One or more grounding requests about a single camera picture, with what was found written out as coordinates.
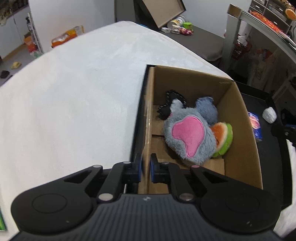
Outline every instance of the white wall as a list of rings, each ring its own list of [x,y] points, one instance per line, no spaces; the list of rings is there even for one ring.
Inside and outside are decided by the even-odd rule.
[[[248,10],[252,0],[183,0],[183,15],[193,25],[213,34],[223,36],[226,29],[229,4]]]
[[[29,6],[44,52],[53,38],[77,25],[89,32],[114,22],[113,0],[29,0]]]

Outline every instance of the floor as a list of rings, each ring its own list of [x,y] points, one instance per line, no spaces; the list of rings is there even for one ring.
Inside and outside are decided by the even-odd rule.
[[[15,62],[21,62],[22,65],[18,69],[11,69],[10,66]],[[10,72],[10,75],[6,79],[0,79],[0,86],[2,86],[11,75],[15,75],[17,72],[19,72],[22,68],[24,68],[27,64],[29,64],[31,61],[33,61],[28,49],[22,49],[18,53],[16,53],[13,57],[8,59],[5,62],[2,62],[0,60],[0,72],[2,70],[7,70]]]

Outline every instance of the cardboard lid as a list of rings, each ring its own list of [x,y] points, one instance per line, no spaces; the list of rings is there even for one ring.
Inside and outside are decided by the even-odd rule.
[[[158,28],[186,10],[182,0],[143,0],[143,2]]]

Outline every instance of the plastic bag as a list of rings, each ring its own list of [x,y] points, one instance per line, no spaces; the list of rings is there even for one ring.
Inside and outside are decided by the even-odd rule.
[[[274,53],[267,49],[257,49],[253,54],[250,54],[252,62],[249,66],[248,85],[270,92],[279,54],[279,49]]]

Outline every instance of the white ball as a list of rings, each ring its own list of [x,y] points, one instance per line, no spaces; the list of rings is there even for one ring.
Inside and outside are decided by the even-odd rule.
[[[262,117],[264,120],[271,124],[276,120],[276,112],[272,107],[268,107],[263,111]]]

